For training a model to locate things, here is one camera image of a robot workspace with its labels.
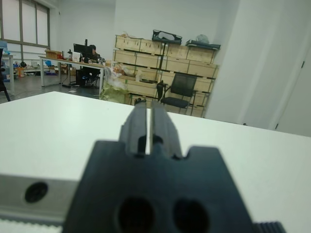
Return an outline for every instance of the office chair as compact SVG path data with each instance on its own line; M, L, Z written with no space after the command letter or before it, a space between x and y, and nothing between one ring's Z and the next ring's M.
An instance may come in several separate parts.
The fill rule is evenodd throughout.
M3 52L3 49L0 49L0 64L2 63L2 52ZM3 71L5 71L5 69L4 68L0 68L0 91L4 91L6 99L8 101L11 101L10 97L9 97L9 94L8 94L8 91L6 90L6 87L5 87L4 82L3 82L3 76L2 76L2 72Z
M173 79L173 83L169 88L167 88L168 85L165 84L162 80L156 86L156 89L158 92L158 101L161 101L161 103L163 103L164 105L168 104L171 106L178 107L180 109L184 108L186 109L186 112L187 112L191 97L194 94L192 109L191 109L191 114L190 114L192 116L193 106L194 106L194 101L195 101L195 93L196 93L196 91L194 91L194 85L196 82L196 78L197 78L196 76L176 73ZM178 99L174 97L165 97L165 94L168 90L171 90L171 93L181 95L182 99ZM184 96L190 97L190 100L189 101L184 100L183 99Z

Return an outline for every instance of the desk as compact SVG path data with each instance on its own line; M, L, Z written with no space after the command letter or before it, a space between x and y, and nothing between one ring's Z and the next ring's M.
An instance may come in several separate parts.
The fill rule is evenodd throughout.
M15 94L15 86L14 86L14 69L13 69L13 55L7 55L3 54L2 59L4 58L9 59L9 67L10 67L10 90L8 90L8 93L11 93L12 95Z
M0 104L0 122L6 122L0 133L0 173L77 181L94 142L118 140L132 109L58 92ZM287 233L310 232L311 138L169 115L183 154L193 145L220 149L253 221L279 220ZM79 127L86 119L92 120ZM0 224L0 232L10 231Z
M94 68L94 69L99 69L101 71L100 73L100 82L99 82L99 94L102 91L102 87L103 87L103 79L104 79L104 68L105 66L100 65L100 64L88 64L88 63L84 63L84 62L74 62L74 61L68 61L68 60L63 60L63 59L53 59L53 58L47 58L47 57L40 57L40 73L41 73L41 86L45 86L44 84L44 71L43 71L43 61L44 60L49 60L49 61L55 61L58 62L58 77L60 80L60 83L62 83L62 76L61 76L61 72L60 72L60 64L69 64L69 65L79 65L82 67L89 67L89 68Z

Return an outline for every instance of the screw hole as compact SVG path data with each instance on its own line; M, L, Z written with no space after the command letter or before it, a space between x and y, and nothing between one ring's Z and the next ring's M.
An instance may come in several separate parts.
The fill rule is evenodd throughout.
M124 233L147 233L154 223L151 204L143 198L128 198L121 205L119 223Z
M173 210L173 219L182 233L206 233L209 229L206 211L194 200L179 200Z
M25 193L25 200L28 203L36 203L43 199L48 192L48 185L44 182L38 182L30 185Z

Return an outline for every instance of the table leg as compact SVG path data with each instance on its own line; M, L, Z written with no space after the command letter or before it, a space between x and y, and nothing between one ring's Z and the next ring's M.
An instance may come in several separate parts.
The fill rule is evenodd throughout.
M103 88L103 79L104 79L104 69L103 68L101 68L101 73L100 73L99 77L100 77L100 79L99 79L99 94L98 95L101 94L102 88Z
M192 104L192 108L191 108L191 113L190 113L190 116L192 116L192 112L193 112L194 101L195 101L195 94L196 94L196 91L194 92L193 104Z
M69 86L71 85L71 79L70 79L70 64L67 65L68 68L68 75L69 75Z
M60 68L60 62L58 63L58 78L59 78L59 83L62 84L62 72Z
M10 63L10 86L11 86L11 94L14 95L15 87L14 87L14 70L13 70L13 57L9 58Z
M40 75L41 75L41 86L44 86L44 70L43 70L43 59L40 58Z

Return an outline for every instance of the floor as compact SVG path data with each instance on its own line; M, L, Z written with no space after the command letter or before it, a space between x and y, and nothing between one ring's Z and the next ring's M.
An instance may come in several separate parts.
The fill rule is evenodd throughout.
M65 80L66 75L62 75L62 80L64 84L69 84L69 80ZM10 95L11 100L18 100L25 97L35 96L42 93L47 93L51 91L59 91L64 93L69 93L78 96L85 96L94 99L98 99L98 86L99 81L97 81L97 88L95 87L75 87L71 88L63 87L59 84L58 76L45 76L45 87L41 87L40 76L25 76L14 80L15 85L15 95ZM10 83L5 83L7 89L10 89ZM0 104L7 102L4 92L0 92Z

